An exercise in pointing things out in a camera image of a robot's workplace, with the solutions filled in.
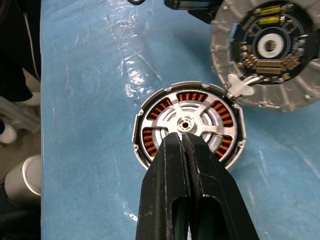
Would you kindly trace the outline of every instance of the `blue surface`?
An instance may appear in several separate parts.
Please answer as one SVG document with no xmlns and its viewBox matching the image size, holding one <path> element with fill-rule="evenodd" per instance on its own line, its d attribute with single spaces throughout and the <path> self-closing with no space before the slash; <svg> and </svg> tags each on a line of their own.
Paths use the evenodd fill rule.
<svg viewBox="0 0 320 240">
<path fill-rule="evenodd" d="M 42 0 L 43 240 L 135 239 L 146 172 L 135 114 L 172 83 L 220 85 L 210 40 L 210 26 L 161 0 Z M 244 108 L 232 175 L 262 240 L 319 239 L 319 109 Z"/>
</svg>

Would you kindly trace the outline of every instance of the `white cylinder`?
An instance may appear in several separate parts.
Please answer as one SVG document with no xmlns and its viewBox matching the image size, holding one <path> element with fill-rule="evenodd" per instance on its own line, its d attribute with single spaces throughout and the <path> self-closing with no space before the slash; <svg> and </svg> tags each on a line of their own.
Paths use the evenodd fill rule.
<svg viewBox="0 0 320 240">
<path fill-rule="evenodd" d="M 29 157 L 5 177 L 7 196 L 17 206 L 40 205 L 42 186 L 41 155 Z"/>
</svg>

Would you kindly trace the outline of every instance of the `black circuit board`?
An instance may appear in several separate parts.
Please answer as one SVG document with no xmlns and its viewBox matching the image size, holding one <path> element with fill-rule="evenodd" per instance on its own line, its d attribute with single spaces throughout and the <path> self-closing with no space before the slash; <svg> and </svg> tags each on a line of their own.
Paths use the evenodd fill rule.
<svg viewBox="0 0 320 240">
<path fill-rule="evenodd" d="M 236 63 L 240 63 L 244 77 L 258 74 L 268 78 L 268 84 L 281 83 L 296 77 L 310 60 L 318 56 L 319 37 L 318 33 L 313 33 L 309 15 L 297 5 L 284 5 L 287 6 L 288 2 L 273 1 L 261 5 L 248 12 L 237 25 L 231 55 Z M 299 49 L 301 39 L 308 45 L 303 53 Z"/>
</svg>

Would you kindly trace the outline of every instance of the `plier jaw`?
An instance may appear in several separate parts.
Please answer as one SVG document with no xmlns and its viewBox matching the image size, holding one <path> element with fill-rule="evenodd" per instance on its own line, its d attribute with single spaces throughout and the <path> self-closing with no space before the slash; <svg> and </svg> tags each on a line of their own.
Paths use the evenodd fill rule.
<svg viewBox="0 0 320 240">
<path fill-rule="evenodd" d="M 235 180 L 205 141 L 166 136 L 142 181 L 136 240 L 258 240 Z"/>
</svg>

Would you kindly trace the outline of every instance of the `copper coil winding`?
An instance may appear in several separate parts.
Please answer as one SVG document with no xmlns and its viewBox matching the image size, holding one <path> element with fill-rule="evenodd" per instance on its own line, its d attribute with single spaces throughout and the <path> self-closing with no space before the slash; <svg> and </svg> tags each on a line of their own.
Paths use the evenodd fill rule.
<svg viewBox="0 0 320 240">
<path fill-rule="evenodd" d="M 154 157 L 157 154 L 157 149 L 155 148 L 154 141 L 152 139 L 152 129 L 151 128 L 145 128 L 142 132 L 143 135 L 143 144 L 146 148 L 147 153 Z"/>
<path fill-rule="evenodd" d="M 184 95 L 183 94 L 179 94 L 178 98 L 179 98 L 179 102 L 182 102 L 184 100 Z"/>
<path fill-rule="evenodd" d="M 197 99 L 197 95 L 198 95 L 197 93 L 193 93 L 191 99 L 192 99 L 192 100 L 196 100 L 196 99 Z"/>
<path fill-rule="evenodd" d="M 215 101 L 211 106 L 222 118 L 224 127 L 230 128 L 234 125 L 230 112 L 220 101 Z"/>
<path fill-rule="evenodd" d="M 220 158 L 222 158 L 224 156 L 224 153 L 219 151 L 219 150 L 217 150 L 217 151 L 215 151 L 214 155 L 216 157 L 218 157 L 218 159 L 220 159 Z"/>
<path fill-rule="evenodd" d="M 155 106 L 152 109 L 152 111 L 149 113 L 149 115 L 146 117 L 146 119 L 151 120 L 151 121 L 155 121 L 157 119 L 157 117 L 159 116 L 159 114 L 164 109 L 169 107 L 170 105 L 172 105 L 170 99 L 169 98 L 165 98 L 162 102 L 160 102 L 157 106 Z"/>
<path fill-rule="evenodd" d="M 208 95 L 204 93 L 199 93 L 199 92 L 184 92 L 184 93 L 179 93 L 177 95 L 179 102 L 182 102 L 185 100 L 204 102 L 207 99 L 207 97 Z"/>
<path fill-rule="evenodd" d="M 228 151 L 232 142 L 232 138 L 230 136 L 224 136 L 219 148 L 214 152 L 214 155 L 220 159 L 222 158 L 226 152 Z"/>
<path fill-rule="evenodd" d="M 215 101 L 211 106 L 220 115 L 223 121 L 223 126 L 225 128 L 230 128 L 234 125 L 230 112 L 220 101 Z M 232 137 L 224 136 L 219 148 L 215 151 L 214 155 L 218 159 L 222 158 L 228 151 L 231 143 L 232 143 Z"/>
<path fill-rule="evenodd" d="M 204 98 L 205 98 L 205 95 L 199 94 L 199 96 L 198 96 L 198 101 L 199 101 L 199 102 L 203 102 Z"/>
<path fill-rule="evenodd" d="M 151 135 L 146 135 L 143 137 L 143 141 L 149 141 L 152 140 L 152 136 Z"/>
</svg>

